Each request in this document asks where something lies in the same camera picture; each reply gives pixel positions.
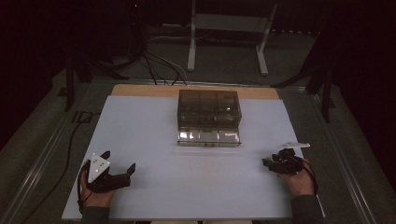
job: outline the gray sleeve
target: gray sleeve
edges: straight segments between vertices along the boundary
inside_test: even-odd
[[[81,224],[108,224],[109,214],[108,207],[84,207]]]
[[[291,200],[293,224],[323,224],[324,218],[317,196],[301,195]]]

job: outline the floor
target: floor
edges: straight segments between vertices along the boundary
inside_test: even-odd
[[[268,87],[296,75],[315,43],[315,38],[309,35],[270,34],[264,54],[269,75],[264,77],[259,74],[251,40],[232,44],[212,43],[210,38],[200,41],[195,71],[187,72],[188,38],[154,37],[148,42],[149,52],[177,64],[177,71],[191,85]],[[172,82],[176,77],[175,70],[154,62],[159,59],[146,54],[151,59],[151,69],[154,68],[167,82]],[[106,97],[118,83],[153,84],[148,70],[143,58],[134,66],[120,71],[121,75],[130,78],[128,81],[114,80],[92,70],[95,74],[92,83],[77,83],[77,99],[70,112],[64,112],[65,99],[57,96],[65,85],[65,72],[53,79],[51,92],[1,151],[2,223],[17,223],[17,220],[21,222],[27,217],[25,223],[74,223],[61,220],[61,215],[97,118],[81,125],[73,135],[77,127],[73,117],[81,111],[100,112]],[[157,77],[158,84],[164,84],[160,77]],[[304,150],[304,155],[311,160],[317,173],[326,223],[396,223],[396,195],[339,90],[332,87],[335,108],[330,112],[332,122],[327,124],[318,112],[320,97],[304,92],[308,80],[279,89],[278,94],[288,109],[297,138],[312,146]],[[34,208],[62,175],[69,148],[70,163],[64,178],[35,211]],[[111,223],[132,222],[112,220]],[[263,220],[262,223],[282,224],[290,223],[290,220]]]

